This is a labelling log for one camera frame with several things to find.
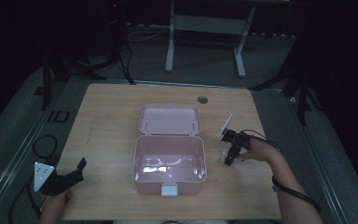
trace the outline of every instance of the metal bar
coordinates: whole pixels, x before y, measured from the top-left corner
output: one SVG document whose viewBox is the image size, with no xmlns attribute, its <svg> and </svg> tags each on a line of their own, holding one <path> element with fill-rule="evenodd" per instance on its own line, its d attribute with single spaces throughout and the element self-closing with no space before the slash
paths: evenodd
<svg viewBox="0 0 358 224">
<path fill-rule="evenodd" d="M 334 188 L 328 178 L 327 172 L 324 169 L 323 163 L 321 161 L 321 158 L 316 150 L 316 146 L 313 144 L 311 140 L 311 136 L 309 131 L 304 127 L 296 115 L 296 101 L 288 100 L 287 103 L 289 104 L 290 111 L 292 112 L 293 117 L 295 118 L 295 122 L 297 123 L 297 126 L 300 127 L 302 130 L 305 142 L 308 146 L 308 150 L 310 152 L 310 163 L 313 167 L 313 171 L 316 174 L 316 177 L 319 180 L 319 185 L 321 186 L 322 191 L 324 192 L 324 197 L 327 200 L 327 203 L 330 207 L 330 211 L 336 221 L 337 224 L 343 223 L 343 224 L 349 224 L 347 216 L 345 215 L 345 212 L 343 211 L 343 208 L 341 206 L 341 203 L 339 202 L 339 199 L 334 191 Z"/>
<path fill-rule="evenodd" d="M 249 10 L 248 19 L 246 20 L 245 24 L 242 27 L 240 44 L 236 48 L 234 48 L 235 63 L 237 65 L 239 77 L 246 76 L 245 65 L 243 65 L 243 59 L 241 53 L 242 53 L 243 46 L 245 45 L 246 37 L 248 36 L 249 28 L 251 27 L 254 14 L 255 14 L 255 7 L 251 7 L 251 9 Z"/>
<path fill-rule="evenodd" d="M 246 20 L 175 15 L 175 30 L 241 35 Z"/>
<path fill-rule="evenodd" d="M 174 17 L 175 17 L 175 1 L 171 1 L 171 17 L 170 17 L 170 43 L 168 44 L 167 61 L 165 63 L 165 71 L 171 72 L 173 67 L 173 54 L 175 53 L 175 45 L 173 43 L 174 33 Z"/>
<path fill-rule="evenodd" d="M 2 201 L 2 199 L 4 199 L 7 190 L 9 189 L 11 183 L 13 182 L 18 171 L 23 165 L 26 156 L 28 155 L 28 152 L 32 147 L 33 141 L 39 135 L 40 130 L 42 129 L 45 121 L 48 119 L 48 115 L 51 112 L 51 108 L 57 103 L 58 98 L 61 96 L 62 91 L 65 87 L 66 83 L 58 83 L 58 86 L 54 91 L 54 95 L 52 97 L 51 103 L 49 104 L 49 107 L 46 111 L 41 112 L 41 114 L 38 116 L 36 122 L 25 136 L 24 141 L 21 143 L 13 159 L 10 161 L 5 170 L 0 175 L 0 202 Z"/>
</svg>

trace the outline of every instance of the box latch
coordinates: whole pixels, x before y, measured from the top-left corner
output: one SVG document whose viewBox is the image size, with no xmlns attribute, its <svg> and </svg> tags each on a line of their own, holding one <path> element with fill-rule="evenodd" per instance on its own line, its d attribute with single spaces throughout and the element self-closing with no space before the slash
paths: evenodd
<svg viewBox="0 0 358 224">
<path fill-rule="evenodd" d="M 161 196 L 178 196 L 178 185 L 176 183 L 162 183 Z"/>
</svg>

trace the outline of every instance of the box lid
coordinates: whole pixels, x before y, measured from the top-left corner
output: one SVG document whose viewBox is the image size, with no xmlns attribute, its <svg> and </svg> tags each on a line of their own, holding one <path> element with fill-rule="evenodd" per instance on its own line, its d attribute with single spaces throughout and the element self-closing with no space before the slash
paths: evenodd
<svg viewBox="0 0 358 224">
<path fill-rule="evenodd" d="M 148 135 L 197 135 L 201 131 L 199 110 L 194 105 L 146 104 L 139 131 Z"/>
</svg>

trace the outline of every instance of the wrist strap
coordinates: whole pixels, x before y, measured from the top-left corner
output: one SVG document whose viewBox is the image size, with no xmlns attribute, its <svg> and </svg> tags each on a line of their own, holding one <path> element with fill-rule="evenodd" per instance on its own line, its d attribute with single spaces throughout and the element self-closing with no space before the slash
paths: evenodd
<svg viewBox="0 0 358 224">
<path fill-rule="evenodd" d="M 302 194 L 298 191 L 295 191 L 293 189 L 289 189 L 287 187 L 282 186 L 276 179 L 274 176 L 272 176 L 272 183 L 274 184 L 275 187 L 277 187 L 278 189 L 283 190 L 284 192 L 291 194 L 307 203 L 310 203 L 313 207 L 315 207 L 316 211 L 320 214 L 321 213 L 321 206 L 316 203 L 312 198 L 308 197 L 305 194 Z"/>
</svg>

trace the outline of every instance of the black cable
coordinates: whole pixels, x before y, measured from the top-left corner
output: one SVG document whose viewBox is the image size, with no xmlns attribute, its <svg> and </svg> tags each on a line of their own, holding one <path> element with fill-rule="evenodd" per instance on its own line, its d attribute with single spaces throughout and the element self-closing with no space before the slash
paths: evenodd
<svg viewBox="0 0 358 224">
<path fill-rule="evenodd" d="M 42 200 L 42 203 L 39 205 L 39 210 L 42 208 L 43 203 L 45 202 L 46 198 L 48 197 L 48 195 L 45 195 L 45 198 Z"/>
<path fill-rule="evenodd" d="M 51 150 L 51 153 L 50 153 L 48 156 L 42 156 L 42 155 L 40 155 L 39 153 L 37 153 L 37 151 L 36 151 L 36 144 L 37 144 L 41 139 L 47 138 L 47 137 L 53 139 L 53 141 L 54 141 L 54 147 L 53 147 L 53 149 Z M 33 143 L 33 145 L 32 145 L 32 151 L 34 152 L 34 154 L 35 154 L 37 157 L 42 158 L 42 159 L 46 159 L 46 161 L 48 161 L 49 159 L 52 158 L 52 156 L 53 156 L 54 153 L 56 152 L 57 146 L 58 146 L 58 140 L 57 140 L 57 138 L 56 138 L 55 136 L 51 135 L 51 134 L 46 134 L 46 135 L 40 136 L 40 137 L 36 138 L 36 140 L 34 140 L 34 143 Z"/>
<path fill-rule="evenodd" d="M 280 222 L 275 221 L 273 219 L 267 219 L 267 221 L 270 222 L 270 223 L 274 223 L 274 224 L 281 224 Z"/>
<path fill-rule="evenodd" d="M 105 52 L 105 58 L 106 58 L 106 61 L 103 62 L 103 63 L 97 63 L 97 64 L 94 64 L 94 65 L 91 65 L 91 66 L 88 66 L 88 68 L 92 69 L 92 70 L 98 70 L 98 69 L 102 69 L 102 68 L 105 68 L 107 67 L 108 65 L 112 64 L 112 63 L 115 63 L 117 58 L 115 57 L 114 55 L 114 52 L 113 50 L 111 50 L 112 48 L 112 43 L 113 42 L 113 38 L 112 38 L 112 34 L 111 34 L 111 31 L 109 30 L 109 23 L 111 22 L 109 19 L 108 19 L 108 16 L 106 14 L 106 9 L 103 7 L 103 16 L 104 16 L 104 21 L 105 21 L 105 27 L 106 27 L 106 32 L 107 32 L 107 47 L 106 47 L 106 52 Z"/>
<path fill-rule="evenodd" d="M 123 59 L 121 58 L 121 54 L 120 54 L 120 53 L 118 54 L 118 59 L 120 60 L 120 64 L 121 64 L 121 67 L 122 67 L 121 72 L 124 74 L 124 77 L 127 79 L 127 81 L 128 81 L 131 85 L 136 85 L 136 83 L 133 81 L 133 79 L 132 79 L 131 76 L 130 76 L 129 67 L 126 66 L 126 65 L 124 65 Z M 127 65 L 129 65 L 130 59 L 131 59 L 131 50 L 130 50 L 130 57 L 129 57 L 128 61 L 127 61 Z"/>
<path fill-rule="evenodd" d="M 302 194 L 296 190 L 293 190 L 293 189 L 289 189 L 287 187 L 284 187 L 282 186 L 276 179 L 274 176 L 272 176 L 272 183 L 274 184 L 275 187 L 277 187 L 278 189 L 280 190 L 283 190 L 284 192 L 288 193 L 288 194 L 291 194 L 307 203 L 310 203 L 313 207 L 315 207 L 316 211 L 321 214 L 321 206 L 316 203 L 312 198 L 308 197 L 307 195 L 305 194 Z"/>
<path fill-rule="evenodd" d="M 42 156 L 40 155 L 39 153 L 37 153 L 36 151 L 36 144 L 37 142 L 39 142 L 41 139 L 44 139 L 44 138 L 52 138 L 54 140 L 54 147 L 53 149 L 51 150 L 51 153 L 48 155 L 48 156 Z M 34 154 L 41 158 L 41 159 L 46 159 L 46 161 L 49 161 L 54 153 L 56 152 L 57 150 L 57 146 L 58 146 L 58 140 L 55 136 L 51 135 L 51 134 L 47 134 L 47 135 L 42 135 L 38 138 L 36 138 L 36 140 L 34 140 L 34 143 L 33 143 L 33 152 Z M 9 213 L 8 213 L 8 223 L 9 224 L 13 224 L 13 211 L 14 211 L 14 206 L 16 205 L 16 202 L 17 200 L 20 198 L 22 192 L 26 189 L 27 190 L 27 195 L 28 195 L 28 199 L 30 200 L 30 203 L 31 203 L 31 207 L 34 209 L 34 211 L 36 212 L 36 215 L 38 218 L 40 218 L 40 207 L 42 206 L 43 202 L 40 204 L 40 205 L 37 205 L 37 203 L 35 202 L 34 200 L 34 197 L 32 196 L 32 193 L 31 193 L 31 185 L 32 185 L 32 181 L 34 180 L 34 174 L 30 175 L 30 177 L 28 177 L 28 180 L 27 180 L 27 183 L 20 189 L 20 191 L 17 193 L 16 197 L 14 198 L 14 201 L 13 203 L 11 204 L 10 206 L 10 209 L 9 209 Z"/>
<path fill-rule="evenodd" d="M 180 222 L 169 220 L 169 221 L 161 222 L 161 224 L 180 224 Z"/>
<path fill-rule="evenodd" d="M 263 138 L 260 138 L 260 137 L 257 137 L 257 136 L 253 136 L 253 135 L 251 135 L 251 137 L 253 137 L 253 138 L 255 138 L 255 139 L 258 139 L 258 140 L 260 140 L 260 141 L 263 141 L 263 142 L 265 142 L 265 143 L 267 143 L 267 144 L 270 144 L 270 145 L 272 145 L 273 147 L 275 147 L 276 149 L 278 149 L 278 151 L 281 152 L 281 150 L 279 149 L 279 147 L 278 147 L 274 142 L 269 141 L 265 135 L 263 135 L 262 133 L 259 133 L 259 132 L 255 131 L 255 130 L 244 129 L 244 130 L 240 131 L 239 133 L 237 133 L 236 136 L 244 136 L 244 135 L 247 134 L 247 133 L 245 133 L 245 132 L 257 133 L 258 135 L 262 136 Z"/>
</svg>

